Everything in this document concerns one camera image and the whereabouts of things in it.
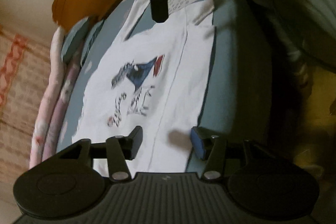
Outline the white printed long-sleeve shirt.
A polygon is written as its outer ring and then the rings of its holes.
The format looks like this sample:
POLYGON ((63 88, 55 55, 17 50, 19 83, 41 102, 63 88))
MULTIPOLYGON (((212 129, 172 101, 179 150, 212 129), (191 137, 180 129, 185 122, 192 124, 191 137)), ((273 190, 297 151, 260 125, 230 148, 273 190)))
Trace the white printed long-sleeve shirt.
POLYGON ((214 3, 188 4, 164 23, 134 34, 149 3, 134 0, 88 80, 72 141, 101 143, 141 126, 142 143, 127 164, 131 174, 183 172, 209 78, 214 3))

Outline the purple floral folded quilt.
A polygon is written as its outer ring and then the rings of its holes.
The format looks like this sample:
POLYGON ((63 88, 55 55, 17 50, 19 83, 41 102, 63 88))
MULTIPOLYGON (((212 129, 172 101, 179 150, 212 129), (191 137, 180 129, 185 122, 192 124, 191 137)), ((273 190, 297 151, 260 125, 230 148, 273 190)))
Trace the purple floral folded quilt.
POLYGON ((42 161, 47 160, 56 153, 56 147, 62 130, 64 117, 70 102, 71 94, 75 82, 80 72, 80 60, 83 51, 83 45, 76 50, 70 63, 68 64, 63 86, 61 88, 54 112, 51 117, 45 145, 43 147, 42 161))

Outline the teal floral bed sheet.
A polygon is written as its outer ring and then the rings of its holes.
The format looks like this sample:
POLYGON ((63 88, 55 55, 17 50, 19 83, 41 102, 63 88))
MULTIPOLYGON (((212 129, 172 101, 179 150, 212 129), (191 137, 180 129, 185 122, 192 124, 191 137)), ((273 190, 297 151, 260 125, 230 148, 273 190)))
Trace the teal floral bed sheet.
MULTIPOLYGON (((188 4, 204 0, 170 0, 170 14, 188 4)), ((134 0, 124 0, 105 20, 89 55, 81 68, 73 89, 63 128, 58 140, 58 150, 62 150, 72 141, 83 107, 84 91, 88 80, 111 46, 124 25, 134 0)), ((231 133, 238 110, 238 63, 246 61, 248 75, 257 73, 256 57, 249 52, 247 57, 239 54, 242 45, 250 46, 255 37, 251 30, 252 20, 243 0, 213 0, 213 25, 215 28, 210 70, 205 96, 196 126, 218 133, 231 133)), ((156 23, 151 19, 150 5, 146 8, 133 29, 137 34, 152 28, 156 23)), ((191 152, 186 170, 200 171, 202 164, 191 152)))

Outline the lower teal pillow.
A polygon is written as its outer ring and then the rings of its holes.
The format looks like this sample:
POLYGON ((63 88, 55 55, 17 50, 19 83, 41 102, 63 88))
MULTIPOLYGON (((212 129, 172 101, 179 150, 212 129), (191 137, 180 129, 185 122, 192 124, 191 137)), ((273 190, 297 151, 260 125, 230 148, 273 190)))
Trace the lower teal pillow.
POLYGON ((83 67, 89 52, 99 34, 99 32, 101 31, 102 27, 104 25, 104 20, 101 20, 99 22, 97 22, 89 31, 88 35, 85 38, 85 42, 84 42, 84 46, 83 46, 83 50, 81 53, 81 59, 80 59, 80 66, 83 67))

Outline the teal pillow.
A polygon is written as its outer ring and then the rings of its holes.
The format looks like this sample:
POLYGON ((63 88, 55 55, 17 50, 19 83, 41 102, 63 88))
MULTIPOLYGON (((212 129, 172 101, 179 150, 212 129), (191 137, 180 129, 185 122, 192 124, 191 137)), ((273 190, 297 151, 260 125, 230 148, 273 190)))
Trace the teal pillow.
POLYGON ((85 38, 85 42, 84 42, 84 46, 83 46, 83 50, 81 53, 81 59, 80 59, 80 66, 83 67, 89 52, 99 34, 99 32, 101 31, 102 27, 104 25, 104 20, 101 20, 99 22, 97 22, 89 31, 88 35, 85 38))
POLYGON ((87 16, 79 20, 66 34, 61 50, 61 60, 63 63, 69 63, 72 56, 78 49, 80 43, 88 34, 90 26, 90 18, 87 16))

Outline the upper teal pillow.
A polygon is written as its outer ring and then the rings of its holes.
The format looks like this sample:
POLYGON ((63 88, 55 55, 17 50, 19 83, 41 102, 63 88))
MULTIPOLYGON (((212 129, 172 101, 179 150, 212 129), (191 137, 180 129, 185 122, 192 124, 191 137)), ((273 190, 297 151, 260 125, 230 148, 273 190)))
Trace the upper teal pillow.
POLYGON ((90 26, 90 18, 87 16, 79 20, 66 34, 61 50, 61 60, 63 63, 69 63, 72 56, 78 49, 80 43, 88 34, 90 26))

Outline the pink floral folded quilt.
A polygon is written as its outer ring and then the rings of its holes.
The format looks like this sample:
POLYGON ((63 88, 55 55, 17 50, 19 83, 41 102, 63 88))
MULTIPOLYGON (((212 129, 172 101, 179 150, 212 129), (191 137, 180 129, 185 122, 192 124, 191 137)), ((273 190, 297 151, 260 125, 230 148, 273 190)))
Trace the pink floral folded quilt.
POLYGON ((38 115, 31 139, 29 168, 38 165, 42 160, 43 147, 64 78, 64 65, 60 57, 65 31, 59 26, 51 40, 49 82, 39 105, 38 115))

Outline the patterned beige curtain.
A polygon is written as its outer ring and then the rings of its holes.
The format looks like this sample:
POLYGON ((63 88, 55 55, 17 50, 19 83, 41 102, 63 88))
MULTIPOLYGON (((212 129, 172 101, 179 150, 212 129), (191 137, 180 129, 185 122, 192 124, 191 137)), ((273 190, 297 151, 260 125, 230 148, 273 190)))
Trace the patterned beige curtain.
POLYGON ((1 182, 12 184, 29 167, 49 54, 49 47, 1 28, 1 182))

